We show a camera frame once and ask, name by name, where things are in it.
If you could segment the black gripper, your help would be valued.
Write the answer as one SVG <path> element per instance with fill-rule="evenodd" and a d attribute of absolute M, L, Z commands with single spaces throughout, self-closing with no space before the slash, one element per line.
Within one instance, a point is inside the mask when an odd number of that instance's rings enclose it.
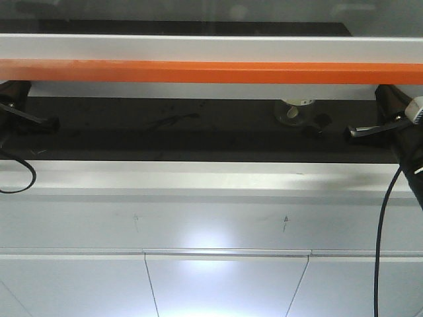
<path fill-rule="evenodd" d="M 379 85 L 375 91 L 377 123 L 383 125 L 345 129 L 345 140 L 390 132 L 391 150 L 404 172 L 422 171 L 422 126 L 414 125 L 404 111 L 411 97 L 395 85 Z"/>

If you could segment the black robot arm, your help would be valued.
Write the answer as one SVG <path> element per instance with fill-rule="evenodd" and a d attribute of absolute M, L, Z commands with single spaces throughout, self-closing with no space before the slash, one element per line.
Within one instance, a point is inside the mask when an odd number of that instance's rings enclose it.
<path fill-rule="evenodd" d="M 422 97 L 411 98 L 394 85 L 375 91 L 377 124 L 347 127 L 349 144 L 390 149 L 418 203 L 422 205 Z"/>

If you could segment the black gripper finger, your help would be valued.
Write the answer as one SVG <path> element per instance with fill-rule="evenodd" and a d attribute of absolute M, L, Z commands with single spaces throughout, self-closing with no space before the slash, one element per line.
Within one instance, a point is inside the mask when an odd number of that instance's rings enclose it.
<path fill-rule="evenodd" d="M 3 104 L 25 104 L 32 84 L 30 81 L 6 81 L 0 84 L 0 99 Z"/>
<path fill-rule="evenodd" d="M 13 120 L 24 122 L 26 125 L 34 127 L 36 131 L 57 132 L 59 130 L 59 119 L 56 117 L 39 118 L 18 110 L 14 104 L 1 103 L 1 110 L 10 115 Z"/>

